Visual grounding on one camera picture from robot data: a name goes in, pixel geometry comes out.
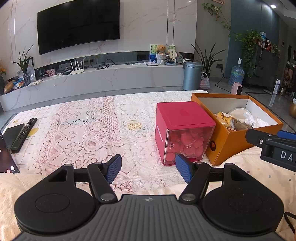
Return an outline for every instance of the blue gripper pad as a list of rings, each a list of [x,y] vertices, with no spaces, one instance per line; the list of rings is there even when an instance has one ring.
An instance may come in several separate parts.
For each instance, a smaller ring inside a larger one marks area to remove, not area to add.
[[[194,163],[191,163],[185,156],[179,154],[176,156],[176,167],[186,183],[189,183],[193,177],[190,165]]]
[[[107,174],[105,175],[105,179],[109,184],[111,184],[121,169],[121,155],[115,155],[105,165],[107,165]]]
[[[287,131],[279,131],[277,133],[277,136],[279,138],[284,138],[284,139],[289,139],[289,140],[296,141],[296,134],[290,133],[290,132],[287,132]]]

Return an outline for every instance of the tv stand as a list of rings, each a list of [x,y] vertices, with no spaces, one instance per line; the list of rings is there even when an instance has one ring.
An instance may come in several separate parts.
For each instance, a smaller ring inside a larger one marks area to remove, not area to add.
[[[114,65],[106,69],[85,69],[81,74],[44,78],[37,85],[26,86],[0,96],[4,111],[43,101],[101,91],[182,86],[183,65],[149,67],[146,64]]]

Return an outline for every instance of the remote control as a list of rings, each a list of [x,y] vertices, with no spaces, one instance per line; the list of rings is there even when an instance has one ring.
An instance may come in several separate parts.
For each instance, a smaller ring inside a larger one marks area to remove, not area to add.
[[[13,143],[11,148],[12,153],[18,153],[20,151],[22,145],[24,144],[24,141],[26,140],[30,130],[32,129],[36,121],[37,121],[37,118],[32,118],[29,120],[29,122],[26,124],[26,126],[24,127],[24,129],[22,130],[18,138]]]

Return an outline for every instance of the round black pad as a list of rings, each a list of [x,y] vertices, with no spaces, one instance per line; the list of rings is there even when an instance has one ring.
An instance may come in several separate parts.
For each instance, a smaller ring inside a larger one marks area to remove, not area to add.
[[[36,200],[35,206],[44,213],[58,213],[66,209],[70,204],[69,198],[53,193],[46,194]]]
[[[231,181],[209,192],[202,202],[207,218],[234,234],[275,231],[284,205],[276,194],[252,179]]]
[[[15,202],[15,217],[22,231],[60,234],[84,225],[95,210],[87,192],[66,182],[42,180]]]

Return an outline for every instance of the curved tv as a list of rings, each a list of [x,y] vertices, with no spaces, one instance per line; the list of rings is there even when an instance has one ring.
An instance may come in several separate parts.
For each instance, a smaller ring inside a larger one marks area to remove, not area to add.
[[[73,0],[37,16],[39,54],[119,39],[119,0]]]

